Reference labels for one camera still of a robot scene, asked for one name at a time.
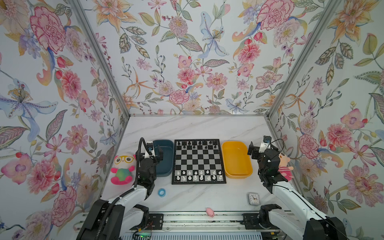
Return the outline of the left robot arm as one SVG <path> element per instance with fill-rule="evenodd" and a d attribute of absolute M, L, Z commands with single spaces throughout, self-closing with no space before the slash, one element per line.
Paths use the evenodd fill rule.
<path fill-rule="evenodd" d="M 157 165 L 163 160 L 160 147 L 149 152 L 137 151 L 134 156 L 116 156 L 111 183 L 131 188 L 110 200 L 97 200 L 89 211 L 78 240 L 117 240 L 126 230 L 143 228 L 149 220 L 149 210 L 140 203 L 146 200 L 155 187 Z"/>

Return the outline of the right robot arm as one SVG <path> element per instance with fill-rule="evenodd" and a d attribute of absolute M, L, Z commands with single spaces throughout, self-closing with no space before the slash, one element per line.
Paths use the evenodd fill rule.
<path fill-rule="evenodd" d="M 292 240 L 346 240 L 344 224 L 316 209 L 291 185 L 290 158 L 267 137 L 259 147 L 250 144 L 248 155 L 258 162 L 263 186 L 284 203 L 289 213 L 276 204 L 261 206 L 258 224 L 263 229 L 277 227 Z"/>

